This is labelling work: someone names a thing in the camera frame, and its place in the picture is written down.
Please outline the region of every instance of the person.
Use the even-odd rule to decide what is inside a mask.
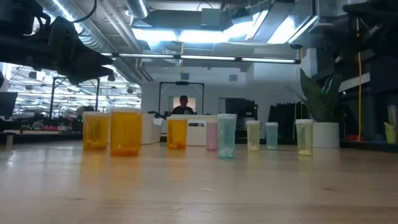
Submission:
[[[193,109],[188,104],[188,97],[180,96],[180,106],[173,109],[172,114],[193,114]]]

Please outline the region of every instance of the light blue plastic cup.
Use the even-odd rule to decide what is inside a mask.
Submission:
[[[267,149],[276,150],[278,148],[278,123],[266,123]]]
[[[219,114],[218,120],[218,157],[233,159],[235,150],[236,114]]]

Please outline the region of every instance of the yellow plastic cup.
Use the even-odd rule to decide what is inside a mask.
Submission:
[[[187,126],[186,118],[176,116],[167,118],[167,149],[186,150]]]
[[[397,144],[397,133],[393,125],[385,122],[384,127],[386,129],[386,138],[388,144]]]
[[[112,110],[111,156],[138,156],[142,141],[142,111],[135,108]]]
[[[83,150],[106,150],[110,122],[111,115],[109,113],[83,113]]]

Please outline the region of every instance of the ceiling light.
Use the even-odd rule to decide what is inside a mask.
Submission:
[[[262,63],[299,63],[294,59],[277,59],[277,58],[242,58],[242,62],[262,62]]]
[[[298,32],[296,32],[293,37],[288,40],[288,43],[292,43],[295,39],[300,37],[316,20],[318,20],[318,16],[314,16],[310,22],[308,22],[305,26],[303,26]]]
[[[138,40],[147,42],[177,41],[177,35],[172,30],[133,29],[132,31]]]
[[[234,60],[235,60],[235,57],[199,56],[199,55],[181,55],[181,59],[199,59],[199,60],[229,60],[229,61],[234,61]]]
[[[119,54],[119,57],[134,57],[134,58],[174,58],[174,55],[162,55],[162,54]]]
[[[251,30],[246,35],[246,40],[252,39],[254,37],[256,32],[259,30],[262,22],[264,22],[264,19],[266,19],[267,14],[268,14],[268,10],[265,10],[265,11],[258,12],[255,15],[253,15],[253,21],[255,21],[255,22],[254,22]]]
[[[294,20],[288,16],[275,30],[274,34],[267,41],[268,44],[284,44],[294,34]]]
[[[228,39],[224,37],[221,31],[184,30],[179,37],[179,41],[195,44],[213,44],[227,42]]]

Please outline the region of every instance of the plastic cup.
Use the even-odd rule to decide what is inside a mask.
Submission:
[[[301,156],[312,156],[312,126],[311,119],[297,119],[297,147]]]
[[[106,151],[110,122],[109,113],[83,113],[83,150]]]
[[[235,149],[236,114],[219,114],[218,119],[218,157],[233,159]]]
[[[248,150],[256,151],[260,149],[260,121],[247,121],[248,127]]]
[[[217,120],[206,121],[206,147],[209,151],[218,148],[218,125]]]
[[[278,148],[278,123],[266,123],[267,149],[275,150]]]
[[[111,156],[138,156],[142,141],[142,112],[135,108],[112,110]]]
[[[186,118],[176,116],[167,118],[167,149],[186,150],[187,126]]]

